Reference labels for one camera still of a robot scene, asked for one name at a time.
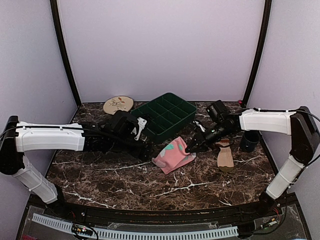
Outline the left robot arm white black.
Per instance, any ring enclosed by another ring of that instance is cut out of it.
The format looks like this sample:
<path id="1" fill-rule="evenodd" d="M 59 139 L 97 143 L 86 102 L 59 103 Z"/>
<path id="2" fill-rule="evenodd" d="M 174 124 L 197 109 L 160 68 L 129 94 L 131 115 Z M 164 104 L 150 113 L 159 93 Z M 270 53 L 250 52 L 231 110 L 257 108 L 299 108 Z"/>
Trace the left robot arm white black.
<path id="1" fill-rule="evenodd" d="M 0 172 L 20 181 L 36 194 L 60 218 L 71 213 L 62 190 L 48 181 L 29 161 L 25 153 L 37 150 L 70 150 L 75 152 L 127 152 L 146 161 L 153 146 L 140 139 L 147 121 L 122 117 L 111 121 L 72 124 L 33 124 L 11 116 L 0 135 Z"/>

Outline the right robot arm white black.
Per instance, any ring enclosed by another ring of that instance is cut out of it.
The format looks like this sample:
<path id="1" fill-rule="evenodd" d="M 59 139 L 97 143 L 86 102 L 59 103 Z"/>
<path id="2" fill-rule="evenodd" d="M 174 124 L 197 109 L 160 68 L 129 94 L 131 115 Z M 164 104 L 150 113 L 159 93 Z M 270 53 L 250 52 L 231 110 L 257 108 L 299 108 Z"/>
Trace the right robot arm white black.
<path id="1" fill-rule="evenodd" d="M 320 145 L 320 131 L 315 123 L 319 118 L 306 106 L 289 110 L 242 108 L 231 111 L 221 100 L 217 100 L 206 111 L 215 125 L 195 134 L 185 149 L 187 153 L 206 152 L 210 145 L 241 131 L 273 132 L 291 137 L 288 159 L 255 205 L 255 213 L 260 217 L 266 217 L 273 211 L 274 201 L 295 183 L 295 179 L 309 165 L 319 159 L 315 155 Z"/>

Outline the pink patterned sock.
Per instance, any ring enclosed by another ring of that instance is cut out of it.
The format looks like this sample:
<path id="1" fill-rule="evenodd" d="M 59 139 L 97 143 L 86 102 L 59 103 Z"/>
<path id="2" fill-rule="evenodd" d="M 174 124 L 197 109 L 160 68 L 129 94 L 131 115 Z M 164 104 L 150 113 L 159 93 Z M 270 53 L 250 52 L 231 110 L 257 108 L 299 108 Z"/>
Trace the pink patterned sock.
<path id="1" fill-rule="evenodd" d="M 187 144 L 179 136 L 167 144 L 151 161 L 167 175 L 196 158 L 196 153 L 187 153 L 186 148 Z"/>

